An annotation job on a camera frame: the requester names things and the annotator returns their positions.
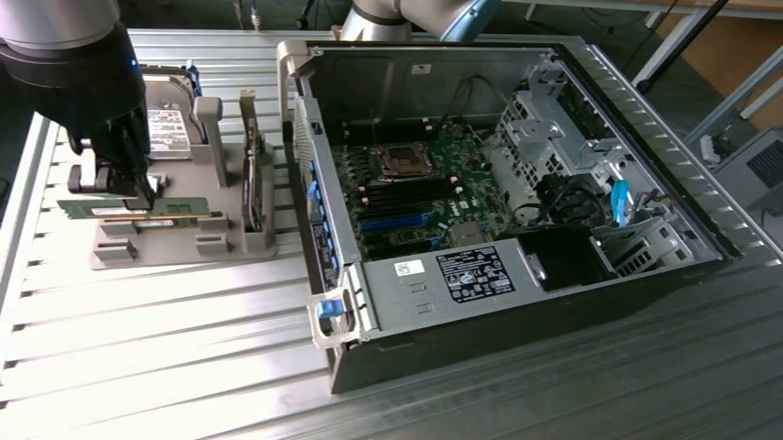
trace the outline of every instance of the hard drive label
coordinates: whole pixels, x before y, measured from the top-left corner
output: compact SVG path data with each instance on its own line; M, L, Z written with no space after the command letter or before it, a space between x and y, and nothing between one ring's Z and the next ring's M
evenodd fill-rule
M189 151L191 149L185 129L183 112L179 110L147 110L150 121L150 150Z
M438 265L450 287L451 298L458 303L514 291L514 283L495 247L441 255Z

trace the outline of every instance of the blue tab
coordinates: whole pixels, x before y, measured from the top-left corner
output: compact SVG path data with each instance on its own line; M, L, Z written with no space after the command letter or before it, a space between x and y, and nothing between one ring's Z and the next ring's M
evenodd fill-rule
M346 312L342 300L325 300L317 304L318 319L334 318Z
M185 63L185 70L190 73L191 82L194 83L194 94L197 96L202 96L202 91L201 91L201 72L199 72L199 68L197 67L197 64L194 64L194 61L193 60L189 60Z
M613 186L613 220L625 226L626 219L626 200L629 199L629 182L617 181Z

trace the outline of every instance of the cable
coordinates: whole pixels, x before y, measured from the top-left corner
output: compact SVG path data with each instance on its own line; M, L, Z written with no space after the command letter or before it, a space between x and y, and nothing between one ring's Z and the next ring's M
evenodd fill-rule
M587 9L590 9L590 12L593 12L594 14L599 14L601 16L605 17L611 17L611 16L617 16L617 13L621 12L619 9L615 9L613 12L606 13L606 12L601 12L595 7L589 7Z
M463 90L463 87L467 85L469 86L467 98L466 98L466 102L463 103L463 108L461 110L461 116L465 114L466 109L467 109L467 104L470 103L470 98L473 95L473 87L474 87L473 83L471 83L473 80L479 80L483 83L486 83L490 86L490 88L494 90L495 94L498 95L498 98L503 102L503 105L509 105L510 101L509 101L509 99L506 99L506 95L503 94L503 91L497 86L497 84L493 82L493 80L479 74L470 75L470 76L465 77L461 80L459 84L457 85L457 89L454 90L454 95L451 96L450 105L447 106L446 113L439 121L441 125L443 125L443 123L447 121L450 114L451 114L451 108L454 107L454 103L457 101L457 97L459 96L459 93Z
M483 147L490 148L490 146L487 145L487 142L485 141L485 139L481 138L479 133L477 133L477 130L474 129L474 127L470 124L467 125L467 129L470 130L471 134L474 135L474 139L477 139L479 141L479 143L482 144Z
M314 23L314 30L318 30L318 10L321 9L321 2L317 2L317 18L315 18L315 23Z
M637 195L634 196L634 206L631 209L631 215L629 216L629 226L631 226L634 224L634 219L637 218L637 213L639 213L639 211L642 211L642 198L649 194L650 192L637 192Z
M457 101L457 97L459 96L459 94L461 94L461 91L463 90L463 87L466 86L466 83L467 83L469 81L470 81L470 80L469 80L467 78L463 78L463 79L461 80L461 82L457 84L457 89L454 90L454 95L451 96L450 104L449 104L449 105L447 105L447 107L446 107L446 113L445 113L445 114L443 114L443 116L441 117L441 121L438 121L438 124L439 124L441 126L443 126L443 124L446 123L446 120L447 120L447 119L449 119L449 117L450 117L451 108L454 107L454 102Z
M623 67L625 73L629 73L629 67L630 67L631 63L634 62L637 55L639 55L639 52L641 52L642 48L645 47L645 44L647 44L647 41L650 41L650 38L653 38L653 35L657 33L658 28L661 28L661 24L663 23L663 20L666 20L666 18L670 16L670 13L673 12L674 7L677 6L679 1L681 0L673 0L673 4L670 5L670 8L663 13L663 16L658 20L657 24L650 28L650 32L647 33L647 37L645 37L645 39L642 40L642 43L639 43L639 46L637 46L637 49L631 52L631 56L629 57L629 60L626 61L626 66Z
M606 23L601 23L590 14L587 14L587 8L582 7L581 10L583 11L583 15L587 17L587 19L597 25L601 26L602 28L607 29L610 31L610 33L614 32L614 30L617 28L623 28L626 26L633 25L634 23L638 23L646 16L647 13L642 12L642 14L639 16L637 16L631 21L629 21L627 23L618 23L615 25L607 25Z
M3 191L0 192L0 213L6 211L6 202L11 194L11 181L6 177L0 177L0 182L4 183Z
M241 29L245 29L245 5L243 0L235 0L234 2L234 12L237 13L237 21L241 24Z
M338 24L338 21L334 19L333 7L330 6L330 0L323 0L323 4L327 6L327 14L330 14L330 20L333 21L333 23L330 24L330 26L331 25L337 25Z

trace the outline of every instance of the metal frame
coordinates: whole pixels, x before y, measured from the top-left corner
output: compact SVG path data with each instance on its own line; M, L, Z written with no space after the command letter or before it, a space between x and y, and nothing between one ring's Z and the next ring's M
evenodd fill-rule
M549 6L575 6L575 7L595 7L597 9L622 9L625 11L647 11L647 12L666 12L670 8L669 5L662 3L645 3L645 2L629 2L625 0L538 0L537 2L529 2L526 0L503 0L509 3L526 3L531 6L549 5ZM673 14L693 14L699 10L707 9L710 5L705 6L682 6L678 5L673 9ZM763 18L770 20L783 20L783 10L781 12L769 12L755 9L743 9L742 7L729 6L723 8L719 13L721 16L726 17L743 17L743 18Z
M16 306L19 304L19 292L23 289L26 265L34 235L38 228L36 222L28 221L38 218L40 202L47 187L46 176L50 174L51 157L57 144L59 126L39 113L34 115L27 141L24 142L23 157L14 179L14 190L8 198L7 214L0 227L0 249L8 251L0 255L3 273L0 274L0 360L6 359L8 339L11 336L14 319L16 318Z
M778 78L778 81L770 86L770 88L759 95L753 103L741 112L739 116L743 119L750 119L757 114L762 107L783 92L783 77Z
M663 12L651 12L650 15L647 16L647 19L645 20L645 25L647 26L647 28L653 29L655 28L655 26L658 26L658 23L661 23L661 21L663 21L665 18L665 13Z
M707 115L707 117L702 120L702 122L697 125L697 127L690 131L686 136L686 144L694 145L699 142L703 136L714 136L717 135L721 130L725 128L725 124L729 122L731 118L731 114L734 113L734 109L737 106L743 102L743 100L754 93L757 87L770 78L773 75L781 70L783 67L783 46L778 48L775 53L770 56L767 61L759 66L757 71L754 71L743 83L737 87L737 90L731 92L723 102L715 107L713 113ZM765 96L765 94L759 97L759 99L753 103L753 105L759 105L754 107L753 114L758 108L766 104L766 101L773 98L773 96L779 92L781 81L770 87L771 93Z
M634 86L638 86L639 83L650 78L653 73L658 70L658 68L663 65L663 61L667 59L670 54L673 54L674 49L686 41L687 35L690 32L697 28L701 19L707 14L707 9L698 9L690 15L681 18L681 21L674 26L673 32L658 46L658 49L647 63L643 65L639 73L634 77L634 81L631 83Z
M630 84L629 80L626 79L626 77L623 76L622 72L617 69L617 67L614 67L614 65L610 61L610 58L601 51L599 47L594 45L590 47L590 49L597 54L598 58L603 61L605 65L607 66L609 71L615 75L615 78L621 82L621 84L623 85L623 88L630 92L631 91L635 92L637 89L634 89L634 87L631 86L631 84ZM650 105L650 103L647 101L645 101L643 99L638 99L638 100L635 100L635 102L638 103L639 107L643 109L643 112L653 118L654 121L657 121L657 123L659 123L659 126L662 127L662 129L666 133L666 137L669 138L671 143L677 146L674 148L674 150L677 150L686 157L686 160L679 165L682 165L682 167L693 167L697 170L697 172L702 175L702 177L699 179L693 179L693 178L691 179L694 181L705 180L706 183L709 184L709 186L705 188L705 192L701 194L695 194L695 197L698 199L701 199L702 196L710 196L710 197L719 196L719 197L722 197L729 206L726 208L718 208L715 210L715 214L733 213L734 215L737 215L739 217L739 220L742 223L737 223L737 224L731 225L731 228L750 229L753 234L759 238L759 241L763 242L765 245L770 247L770 250L775 253L775 257L778 259L783 259L783 248L777 244L777 242L773 240L773 238L767 235L767 232L759 226L759 224L757 223L757 220L753 218L753 216L746 212L746 210L743 209L743 206L734 200L734 197L731 197L730 192L726 190L726 188L723 188L723 185L718 181L715 175L713 174L713 172L710 170L707 170L707 167L705 167L705 165L702 164L702 161L699 160L698 156L694 154L691 149L687 147L687 142L685 140L681 140L681 138L674 133L673 129L666 124L666 122L663 120L663 116L661 116L657 109L653 107L653 105Z

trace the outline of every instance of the blue latch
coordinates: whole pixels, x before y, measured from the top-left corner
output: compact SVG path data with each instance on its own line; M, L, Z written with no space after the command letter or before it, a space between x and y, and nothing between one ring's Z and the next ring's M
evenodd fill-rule
M617 181L613 186L613 220L626 225L626 199L629 198L629 182Z
M307 198L314 200L318 193L318 181L313 181L310 183L310 188L307 189Z
M317 304L318 319L335 318L346 312L342 300L325 300Z

